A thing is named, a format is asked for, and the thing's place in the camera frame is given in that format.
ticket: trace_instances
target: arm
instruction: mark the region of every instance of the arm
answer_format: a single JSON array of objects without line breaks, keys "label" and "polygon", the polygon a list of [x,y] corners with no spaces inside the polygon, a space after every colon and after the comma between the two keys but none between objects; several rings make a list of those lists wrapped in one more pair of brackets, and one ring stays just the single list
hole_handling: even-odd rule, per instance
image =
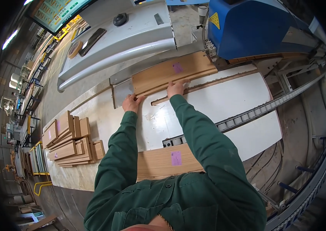
[{"label": "arm", "polygon": [[262,198],[247,180],[236,146],[183,98],[182,84],[170,83],[167,93],[190,150],[216,187],[242,209],[254,226],[252,229],[263,230],[266,210]]},{"label": "arm", "polygon": [[95,192],[87,206],[85,222],[110,198],[136,183],[137,111],[138,105],[144,98],[137,101],[134,101],[133,98],[134,95],[128,95],[122,104],[125,114],[119,129],[109,139],[109,149],[105,157],[100,161],[95,178]]}]

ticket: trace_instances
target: pink sticker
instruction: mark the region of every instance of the pink sticker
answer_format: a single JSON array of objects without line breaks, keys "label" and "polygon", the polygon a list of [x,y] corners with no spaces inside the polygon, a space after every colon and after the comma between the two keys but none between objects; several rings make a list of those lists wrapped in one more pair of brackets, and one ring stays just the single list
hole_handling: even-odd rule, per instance
[{"label": "pink sticker", "polygon": [[171,159],[172,159],[172,166],[182,165],[180,151],[171,152]]},{"label": "pink sticker", "polygon": [[58,126],[58,133],[60,133],[60,121],[56,121],[57,126]]},{"label": "pink sticker", "polygon": [[181,64],[179,62],[172,64],[172,67],[175,70],[176,74],[184,71],[184,69],[181,67]]}]

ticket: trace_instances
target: concrete floor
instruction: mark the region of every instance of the concrete floor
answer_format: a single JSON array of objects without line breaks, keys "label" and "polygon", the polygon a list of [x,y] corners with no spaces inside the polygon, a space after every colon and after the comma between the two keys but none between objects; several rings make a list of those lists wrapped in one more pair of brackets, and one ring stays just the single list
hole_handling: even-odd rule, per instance
[{"label": "concrete floor", "polygon": [[[172,25],[175,31],[176,43],[178,46],[191,43],[191,27],[198,24],[198,13],[191,7],[179,6],[174,8],[174,12],[170,12]],[[57,46],[52,54],[52,62],[49,70],[45,72],[41,80],[44,88],[40,93],[42,101],[36,110],[36,117],[40,118],[40,126],[38,129],[42,131],[44,127],[56,114],[58,114],[65,106],[71,103],[78,96],[109,78],[112,74],[123,69],[131,62],[137,62],[139,59],[125,62],[107,68],[103,71],[95,73],[67,88],[64,93],[59,93],[56,90],[57,77],[60,72],[61,63],[65,58],[65,53],[70,47],[71,36],[66,36]],[[305,76],[306,79],[315,78],[316,73],[311,73]],[[326,134],[326,113],[325,116],[320,116],[320,112],[325,110],[321,92],[316,88],[306,92],[307,100],[311,103],[311,111],[315,129],[321,134]],[[291,183],[300,172],[295,169],[296,165],[305,165],[307,161],[307,144],[308,144],[308,129],[306,116],[303,105],[299,97],[291,100],[278,108],[280,125],[283,133],[283,165],[278,176],[278,180],[286,184]],[[251,183],[255,183],[256,187],[261,188],[265,182],[274,173],[281,160],[281,152],[275,145],[271,146],[262,154],[257,164],[250,169],[248,179]],[[247,171],[260,154],[244,162],[244,168]],[[255,175],[259,169],[269,160],[271,161],[265,168]],[[35,177],[31,180],[34,182],[46,181],[41,177]],[[280,188],[274,184],[268,193],[273,199],[280,198]],[[56,186],[48,186],[43,188],[40,197],[36,197],[37,203],[43,208],[46,215],[56,214],[62,224],[68,230],[83,230],[83,217],[85,215],[86,206],[92,197],[92,192],[66,189]]]}]

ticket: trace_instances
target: screen display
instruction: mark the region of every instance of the screen display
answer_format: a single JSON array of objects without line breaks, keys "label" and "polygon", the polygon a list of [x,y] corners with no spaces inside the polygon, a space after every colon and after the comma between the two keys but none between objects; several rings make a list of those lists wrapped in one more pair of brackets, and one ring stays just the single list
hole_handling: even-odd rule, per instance
[{"label": "screen display", "polygon": [[40,0],[34,1],[35,7],[30,13],[40,26],[56,35],[79,12],[95,0]]}]

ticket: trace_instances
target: roll of tape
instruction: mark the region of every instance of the roll of tape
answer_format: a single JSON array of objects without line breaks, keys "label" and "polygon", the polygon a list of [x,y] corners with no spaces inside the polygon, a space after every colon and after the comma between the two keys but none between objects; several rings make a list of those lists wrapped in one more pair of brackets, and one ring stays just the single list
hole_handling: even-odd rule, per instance
[{"label": "roll of tape", "polygon": [[76,57],[79,50],[82,49],[82,46],[83,46],[82,41],[78,41],[77,43],[73,44],[73,46],[69,49],[68,58],[72,59],[72,58]]}]

